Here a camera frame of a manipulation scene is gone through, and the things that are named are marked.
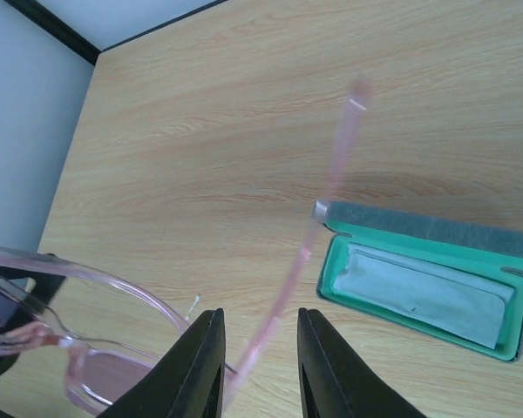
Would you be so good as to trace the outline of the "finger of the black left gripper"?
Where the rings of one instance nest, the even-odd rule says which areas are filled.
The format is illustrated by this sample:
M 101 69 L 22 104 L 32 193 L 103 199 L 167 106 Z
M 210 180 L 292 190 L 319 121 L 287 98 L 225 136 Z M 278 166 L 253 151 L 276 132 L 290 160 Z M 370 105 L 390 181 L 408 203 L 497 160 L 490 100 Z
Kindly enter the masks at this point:
M 0 375 L 20 354 L 65 342 L 50 303 L 65 281 L 65 260 L 53 254 L 0 254 Z

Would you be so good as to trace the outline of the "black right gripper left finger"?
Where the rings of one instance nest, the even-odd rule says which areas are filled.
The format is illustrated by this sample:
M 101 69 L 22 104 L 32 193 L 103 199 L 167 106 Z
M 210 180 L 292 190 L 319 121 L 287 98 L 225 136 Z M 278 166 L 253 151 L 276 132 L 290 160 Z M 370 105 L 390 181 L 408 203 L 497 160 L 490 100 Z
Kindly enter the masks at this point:
M 221 308 L 203 312 L 159 363 L 99 418 L 220 418 L 226 335 Z

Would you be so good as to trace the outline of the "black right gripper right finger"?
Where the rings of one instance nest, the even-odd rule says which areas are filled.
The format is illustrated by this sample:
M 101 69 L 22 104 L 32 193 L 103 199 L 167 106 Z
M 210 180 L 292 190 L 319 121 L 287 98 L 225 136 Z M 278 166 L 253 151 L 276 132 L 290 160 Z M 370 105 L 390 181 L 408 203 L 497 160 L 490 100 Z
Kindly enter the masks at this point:
M 424 415 L 380 379 L 316 309 L 298 310 L 297 357 L 304 417 Z

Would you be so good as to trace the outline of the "pink sunglasses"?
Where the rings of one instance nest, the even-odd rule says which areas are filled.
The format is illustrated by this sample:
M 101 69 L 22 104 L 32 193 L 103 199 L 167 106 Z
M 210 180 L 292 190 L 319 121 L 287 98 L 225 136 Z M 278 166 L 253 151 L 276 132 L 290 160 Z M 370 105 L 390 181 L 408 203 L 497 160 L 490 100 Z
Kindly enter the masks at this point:
M 0 266 L 65 279 L 49 302 L 0 279 L 24 316 L 0 332 L 18 356 L 0 406 L 98 415 L 221 310 L 225 415 L 300 416 L 297 310 L 327 247 L 312 212 L 346 183 L 368 97 L 355 81 L 306 100 L 188 91 L 172 111 L 87 101 L 40 247 L 0 246 Z

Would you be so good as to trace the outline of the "light blue cleaning cloth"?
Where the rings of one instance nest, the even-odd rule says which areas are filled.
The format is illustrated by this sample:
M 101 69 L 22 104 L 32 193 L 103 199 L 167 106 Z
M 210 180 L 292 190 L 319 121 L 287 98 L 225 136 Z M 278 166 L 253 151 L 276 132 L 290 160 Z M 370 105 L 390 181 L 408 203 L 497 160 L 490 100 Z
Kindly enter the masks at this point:
M 332 288 L 490 349 L 514 294 L 494 280 L 358 244 L 349 245 Z

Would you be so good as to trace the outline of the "grey-green glasses case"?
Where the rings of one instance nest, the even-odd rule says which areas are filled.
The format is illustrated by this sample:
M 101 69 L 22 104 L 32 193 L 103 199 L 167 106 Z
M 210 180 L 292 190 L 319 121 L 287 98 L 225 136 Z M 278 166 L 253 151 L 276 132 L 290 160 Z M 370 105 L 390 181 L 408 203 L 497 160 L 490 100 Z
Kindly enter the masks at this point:
M 523 232 L 316 202 L 332 233 L 316 291 L 338 305 L 501 361 L 523 340 Z

